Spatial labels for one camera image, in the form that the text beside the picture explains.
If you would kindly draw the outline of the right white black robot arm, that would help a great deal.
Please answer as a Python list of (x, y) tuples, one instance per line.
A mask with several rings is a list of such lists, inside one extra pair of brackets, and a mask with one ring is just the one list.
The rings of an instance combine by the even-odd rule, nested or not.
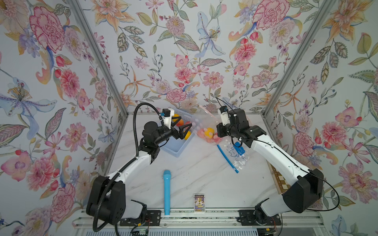
[(281, 195), (268, 198), (255, 206), (254, 219), (260, 225), (281, 213), (293, 211), (302, 213), (321, 199), (324, 174), (319, 169), (311, 170), (288, 155), (259, 126), (251, 126), (242, 109), (221, 106), (217, 124), (218, 136), (237, 139), (257, 151), (285, 178), (290, 188)]

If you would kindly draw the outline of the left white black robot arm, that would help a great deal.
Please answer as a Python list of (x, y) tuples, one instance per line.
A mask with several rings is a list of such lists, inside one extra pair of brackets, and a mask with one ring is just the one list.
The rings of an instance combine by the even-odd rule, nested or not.
[[(137, 112), (142, 106), (152, 108), (159, 122), (145, 123), (142, 138), (138, 138)], [(137, 226), (148, 221), (147, 205), (137, 200), (127, 199), (126, 185), (155, 161), (161, 147), (167, 144), (170, 138), (176, 140), (186, 138), (192, 124), (178, 125), (181, 119), (181, 116), (175, 116), (173, 109), (159, 111), (147, 102), (136, 106), (132, 117), (135, 155), (115, 172), (94, 179), (86, 214), (93, 217), (92, 230), (95, 233), (107, 225), (113, 225), (117, 229), (119, 222), (123, 219), (130, 219)]]

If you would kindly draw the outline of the clear blue zip-top bag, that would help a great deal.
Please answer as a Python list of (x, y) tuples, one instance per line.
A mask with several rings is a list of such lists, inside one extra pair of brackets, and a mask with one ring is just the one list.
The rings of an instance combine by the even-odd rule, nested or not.
[(250, 154), (243, 147), (237, 147), (237, 145), (240, 145), (240, 143), (236, 142), (234, 145), (227, 140), (223, 140), (217, 144), (217, 148), (230, 167), (236, 173), (239, 173), (249, 161)]

